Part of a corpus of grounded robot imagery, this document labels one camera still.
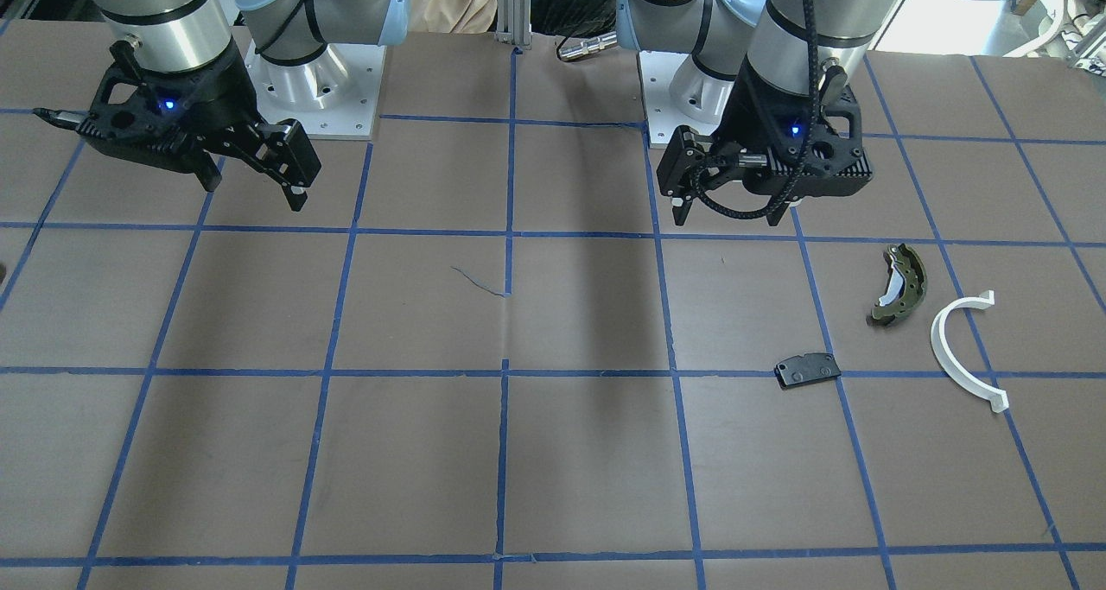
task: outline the white mounting plate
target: white mounting plate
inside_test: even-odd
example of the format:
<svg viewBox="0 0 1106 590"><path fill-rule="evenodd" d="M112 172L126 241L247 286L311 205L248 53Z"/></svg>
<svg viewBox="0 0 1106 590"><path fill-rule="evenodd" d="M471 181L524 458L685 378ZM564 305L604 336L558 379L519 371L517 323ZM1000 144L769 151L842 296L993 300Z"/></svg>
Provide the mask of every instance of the white mounting plate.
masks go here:
<svg viewBox="0 0 1106 590"><path fill-rule="evenodd" d="M645 118L649 122L649 146L664 148L668 146L669 135L678 125L689 125L699 134L714 132L718 124L701 122L685 115L676 107L668 94L676 70L687 59L687 54L678 52L641 51L638 60L641 70L641 94L645 97Z"/></svg>
<svg viewBox="0 0 1106 590"><path fill-rule="evenodd" d="M349 76L356 83L355 91L351 91L344 102L321 111L292 111L273 100L264 81L254 73L254 64L261 58L257 54L254 44L250 43L246 66L250 71L253 89L258 92L258 111L261 116L272 123L288 118L299 120L311 138L372 139L387 49L383 45L356 43L335 43L334 48L349 66Z"/></svg>

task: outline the beige cloth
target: beige cloth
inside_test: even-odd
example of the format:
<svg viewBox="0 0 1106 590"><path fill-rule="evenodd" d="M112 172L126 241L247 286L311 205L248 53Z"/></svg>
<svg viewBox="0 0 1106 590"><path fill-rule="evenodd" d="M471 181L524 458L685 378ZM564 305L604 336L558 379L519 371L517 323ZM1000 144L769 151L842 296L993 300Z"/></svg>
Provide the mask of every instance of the beige cloth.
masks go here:
<svg viewBox="0 0 1106 590"><path fill-rule="evenodd" d="M495 19L495 0L410 0L411 31L482 33Z"/></svg>

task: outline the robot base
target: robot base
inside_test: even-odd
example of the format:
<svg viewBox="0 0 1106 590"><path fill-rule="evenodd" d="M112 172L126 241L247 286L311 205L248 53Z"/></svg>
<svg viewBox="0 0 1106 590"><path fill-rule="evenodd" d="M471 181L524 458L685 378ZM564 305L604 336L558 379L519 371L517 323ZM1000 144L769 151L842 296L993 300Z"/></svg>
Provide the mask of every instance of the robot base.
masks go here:
<svg viewBox="0 0 1106 590"><path fill-rule="evenodd" d="M677 126L687 125L700 134L710 134L721 121L722 108L730 97L733 83L724 83L724 91L711 91L703 97L709 104L690 106L677 103L672 97L671 84L680 65L687 61L687 54L677 52L643 51L638 56L641 70L641 93L645 97L645 114L649 123L649 146L664 148L668 146L670 135ZM692 117L686 111L701 113L703 118Z"/></svg>
<svg viewBox="0 0 1106 590"><path fill-rule="evenodd" d="M337 50L349 71L351 84L343 91L344 95L323 110L292 110L269 95L269 79L263 71L265 62L257 54L255 44L251 43L246 66L258 92L258 111L271 122L299 120L311 138L371 141L386 48L354 43L336 43L332 48Z"/></svg>

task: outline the grid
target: grid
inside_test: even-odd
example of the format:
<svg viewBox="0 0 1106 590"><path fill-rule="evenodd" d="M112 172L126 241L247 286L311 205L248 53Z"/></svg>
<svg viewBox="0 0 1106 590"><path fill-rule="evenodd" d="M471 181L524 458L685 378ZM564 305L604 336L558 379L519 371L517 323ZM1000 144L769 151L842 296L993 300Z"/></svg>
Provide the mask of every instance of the grid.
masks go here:
<svg viewBox="0 0 1106 590"><path fill-rule="evenodd" d="M4 33L8 28L8 22L0 25L0 35ZM1065 225L1061 220L1060 214L1056 211L1053 203L1050 200L1045 189L1043 188L1040 178L1033 169L1029 157L1025 154L1025 145L1034 144L1053 144L1053 145L1106 145L1106 142L1099 141L1077 141L1077 139L1043 139L1043 138L1029 138L1023 139L1015 136L1014 131L1011 127L1010 122L1006 118L1006 114L1003 113L1002 107L999 104L993 91L990 85L988 85L988 80L984 77L982 70L979 68L979 63L972 60L972 66L979 76L984 90L987 91L988 97L990 99L992 105L994 106L997 113L999 114L1003 126L1008 132L1008 137L988 137L988 136L935 136L935 135L909 135L900 134L895 121L891 116L890 107L888 106L887 100L880 89L877 74L872 68L870 63L866 62L867 71L872 75L875 91L877 97L880 102L880 107L884 114L887 116L888 123L890 125L891 132L889 134L870 134L873 137L890 138L896 142L897 148L901 153L907 169L910 174L911 182L916 189L917 196L921 203L921 207L925 211L925 216L929 222L929 227L932 231L932 238L914 238L914 239L901 239L901 238L878 238L878 237L831 237L831 236L807 236L803 231L802 222L800 220L801 211L796 209L791 210L791 217L795 227L795 235L711 235L711 234L664 234L660 228L660 217L657 206L657 199L653 196L653 180L654 174L649 167L649 156L648 156L648 134L641 122L606 122L606 123L580 123L580 122L567 122L567 121L544 121L544 120L526 120L519 118L517 116L517 79L518 79L518 61L521 56L525 56L521 50L514 50L510 55L510 116L505 118L500 117L450 117L450 116L424 116L424 115L408 115L408 114L384 114L382 118L384 120L407 120L407 121L446 121L446 122L465 122L465 123L499 123L505 124L508 126L509 142L508 142L508 192L507 192L507 213L505 213L505 228L503 230L467 230L467 229L390 229L390 228L371 228L363 227L359 225L362 219L363 206L365 203L365 193L368 182L372 177L372 156L373 156L373 145L368 145L364 165L362 170L362 176L358 186L358 193L356 197L355 208L353 213L353 219L347 228L337 227L273 227L273 226L231 226L231 225L208 225L207 216L211 207L213 195L209 194L206 196L201 211L197 217L195 224L192 225L176 225L176 224L86 224L86 222L61 222L49 220L51 210L53 209L59 196L63 192L66 182L69 180L70 174L81 156L83 151L83 143L79 144L74 149L72 156L69 159L66 168L61 174L58 185L51 194L48 203L44 205L39 219L36 221L4 221L0 222L0 228L22 228L31 229L31 236L23 249L19 261L15 267L11 270L11 276L4 286L2 292L0 292L0 311L7 306L11 293L15 288L20 275L25 267L28 259L31 257L32 250L35 247L35 242L39 239L40 234L43 230L50 229L121 229L121 230L149 230L149 231L186 231L190 232L190 241L187 248L185 258L180 265L179 272L177 275L177 280L175 288L173 290L171 297L167 304L165 314L161 320L161 325L157 334L157 340L153 353L150 354L149 362L146 368L94 368L94 366L81 366L80 364L74 364L73 366L22 366L22 365L0 365L0 374L49 374L49 373L74 373L74 374L90 374L90 375L107 375L107 374L126 374L126 375L140 375L142 386L135 402L135 406L129 420L126 436L124 438L123 446L118 454L117 464L111 480L111 485L107 488L107 496L104 501L103 508L101 510L95 532L93 535L91 545L88 546L88 551L84 558L0 558L0 568L74 568L80 569L80 581L77 583L77 589L83 590L90 579L91 572L95 568L100 567L135 567L135 566L275 566L275 567L286 567L286 583L285 588L289 590L295 588L296 576L301 567L315 567L315 566L328 566L328 565L398 565L398 563L481 563L490 565L493 567L493 589L500 590L503 586L503 568L504 563L511 562L526 562L526 561L546 561L546 562L565 562L565 561L619 561L619 560L689 560L695 563L697 586L700 590L706 590L707 588L707 573L705 570L705 562L709 560L742 560L742 559L784 559L784 558L837 558L837 557L877 557L880 559L884 573L886 576L886 581L888 588L896 588L896 578L894 566L891 561L891 556L911 556L911 555L939 555L939 553L978 553L978 552L1050 552L1058 555L1064 570L1067 575L1068 581L1073 589L1079 588L1078 579L1076 578L1075 570L1068 558L1070 552L1079 551L1106 551L1106 542L1067 542L1061 537L1060 530L1056 527L1053 515L1051 513L1050 506L1045 500L1044 493L1041 485L1036 478L1036 473L1034 472L1033 465L1030 463L1029 455L1022 444L1022 438L1020 436L1018 426L1014 422L1014 417L1011 412L1004 414L1006 425L1010 429L1012 444L1016 447L1020 459L1024 465L1024 470L1029 477L1029 480L1033 487L1034 495L1041 508L1041 514L1047 524L1048 534L1051 541L1046 542L1025 542L1025 544L980 544L980 545L922 545L922 546L896 546L889 545L884 535L883 522L880 519L879 507L877 498L872 486L872 479L869 477L867 463L865 459L864 449L862 449L860 437L857 434L857 427L853 417L853 410L849 402L849 396L846 391L846 386L842 380L836 381L836 394L841 404L842 416L848 428L849 438L853 445L853 453L856 458L857 469L860 473L862 482L865 490L865 498L868 504L869 513L872 516L872 524L875 530L876 542L874 547L837 547L837 548L810 548L810 549L740 549L740 550L711 550L705 549L702 546L702 539L700 539L699 529L699 513L696 499L696 488L695 488L695 476L692 475L692 463L691 463L691 452L689 445L688 429L687 429L687 417L684 405L684 393L682 393L682 381L685 379L692 377L711 377L711 376L727 376L727 377L760 377L770 379L773 374L770 371L733 371L733 370L687 370L681 369L677 362L677 353L675 349L675 339L672 333L672 320L671 311L669 304L669 291L668 281L666 278L666 265L665 265L665 248L664 244L668 240L761 240L761 241L780 241L780 242L794 242L797 245L799 251L802 257L802 262L805 268L806 280L810 286L811 297L814 302L814 308L817 314L818 330L822 334L825 350L833 351L833 342L831 340L830 325L826 320L826 314L823 308L822 298L818 291L818 284L815 277L814 263L810 255L807 245L810 242L866 242L866 244L893 244L899 241L907 241L911 244L919 245L935 245L939 250L945 266L945 270L948 272L949 278L956 289L957 294L964 296L963 289L961 287L960 280L958 278L956 268L953 267L951 256L948 251L948 245L958 246L980 246L980 247L1009 247L1011 249L1024 248L1024 247L1043 247L1043 248L1066 248L1067 251L1074 258L1078 269L1085 279L1087 288L1091 290L1091 294L1097 302L1098 308L1102 310L1103 314L1106 314L1106 303L1104 303L1102 292L1098 290L1091 272L1085 265L1081 251L1088 249L1102 249L1106 248L1106 242L1103 241L1076 241L1071 239L1068 236ZM0 108L0 113L3 114L29 114L29 111L22 108ZM568 127L629 127L640 131L641 142L643 142L643 153L645 156L646 170L643 174L644 186L647 187L649 193L649 210L650 218L653 222L651 232L632 232L632 231L525 231L517 230L514 228L514 182L515 182L515 132L518 126L568 126ZM925 193L922 192L920 180L915 173L915 168L910 162L910 156L907 151L906 139L928 139L928 141L960 141L960 142L972 142L972 143L1002 143L1012 144L1024 162L1026 169L1029 170L1035 188L1037 189L1043 204L1048 209L1051 219L1054 220L1056 228L1062 235L1062 241L1046 241L1046 240L988 240L988 239L945 239L938 228L937 221L933 217L933 213L929 208ZM194 253L196 251L197 245L199 242L200 236L208 231L271 231L271 232L307 232L307 234L345 234L347 235L345 256L343 260L343 267L341 272L341 279L338 282L337 299L334 303L334 317L333 325L330 331L330 339L327 343L325 363L321 370L317 369L302 369L302 370L269 370L269 369L182 369L182 368L161 368L158 365L161 349L165 344L166 335L169 330L170 322L173 321L174 313L179 301L181 290L185 286L185 280L189 271L189 267L192 262ZM363 369L338 369L334 366L335 363L335 351L338 344L338 338L342 330L342 318L343 308L346 300L346 288L349 281L351 266L354 260L355 246L358 236L363 235L395 235L395 236L468 236L468 237L479 237L479 238L502 238L504 242L504 256L505 256L505 275L504 275L504 294L511 294L513 287L513 256L514 256L514 244L517 239L525 238L608 238L608 239L643 239L653 240L655 252L656 252L656 265L659 276L659 289L661 299L661 311L664 315L665 325L665 339L667 343L667 358L668 368L664 370L532 370L532 369L512 369L509 359L503 359L502 365L499 370L363 370ZM974 320L969 314L969 324L974 339L974 342L982 355L984 368L983 370L977 371L977 375L989 379L992 385L998 386L1000 379L1035 379L1035 377L1053 377L1053 379L1092 379L1092 380L1103 380L1106 379L1106 372L1084 372L1084 371L995 371L991 365L991 360L988 355L987 346L984 345L982 335L975 325ZM144 403L147 396L147 392L150 387L152 381L155 376L161 375L176 375L176 376L279 376L279 377L294 377L294 376L305 376L305 375L317 375L321 376L322 382L319 392L319 403L317 413L315 416L313 436L310 442L310 455L307 460L306 473L303 480L303 491L301 496L301 504L299 508L299 514L295 524L295 534L292 542L292 550L286 556L272 556L272 555L258 555L258 556L246 556L246 557L215 557L205 555L181 555L176 557L104 557L98 553L101 539L103 538L105 527L107 525L108 517L112 513L115 496L119 486L119 482L123 476L123 472L127 462L131 445L134 441L135 432L138 426L139 417L142 416ZM495 549L490 553L451 553L451 555L407 555L407 553L395 553L395 555L333 555L333 556L309 556L302 555L301 549L303 545L303 538L305 528L307 525L307 511L312 500L313 493L313 482L315 476L315 467L319 459L320 443L323 432L323 426L326 420L327 412L327 397L330 392L330 384L333 380L340 377L422 377L422 376L480 376L480 377L495 377L500 380L500 424L499 424L499 449L498 449L498 475L497 475L497 504L495 504ZM670 550L670 551L655 551L655 552L624 552L624 551L605 551L605 552L533 552L533 553L512 553L504 551L504 527L505 527L505 497L507 497L507 484L510 479L508 475L508 456L509 456L509 441L508 441L508 408L511 389L512 377L574 377L574 376L586 376L586 377L670 377L674 389L675 397L675 414L679 432L679 447L680 456L682 460L684 468L684 480L686 487L687 496L687 509L688 509L688 524L691 537L691 549L690 550ZM930 377L943 377L943 373L938 371L886 371L886 370L846 370L844 373L844 379L873 379L873 377L917 377L917 379L930 379Z"/></svg>

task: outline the white plastic arc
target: white plastic arc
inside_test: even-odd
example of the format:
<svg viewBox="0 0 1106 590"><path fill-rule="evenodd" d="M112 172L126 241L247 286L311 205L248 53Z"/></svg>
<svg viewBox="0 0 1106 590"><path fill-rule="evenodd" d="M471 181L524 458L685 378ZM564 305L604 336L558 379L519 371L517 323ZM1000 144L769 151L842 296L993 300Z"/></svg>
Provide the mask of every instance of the white plastic arc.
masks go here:
<svg viewBox="0 0 1106 590"><path fill-rule="evenodd" d="M994 290L984 291L979 297L968 297L950 302L943 310L938 312L937 318L933 318L933 325L929 330L929 342L933 345L933 355L937 356L937 361L941 364L945 373L951 376L952 381L957 382L957 385L960 385L972 395L991 402L991 411L1002 413L1006 408L1010 408L1006 392L980 381L961 365L960 361L957 361L957 358L952 354L948 334L945 332L945 324L953 310L961 308L988 309L993 304Z"/></svg>

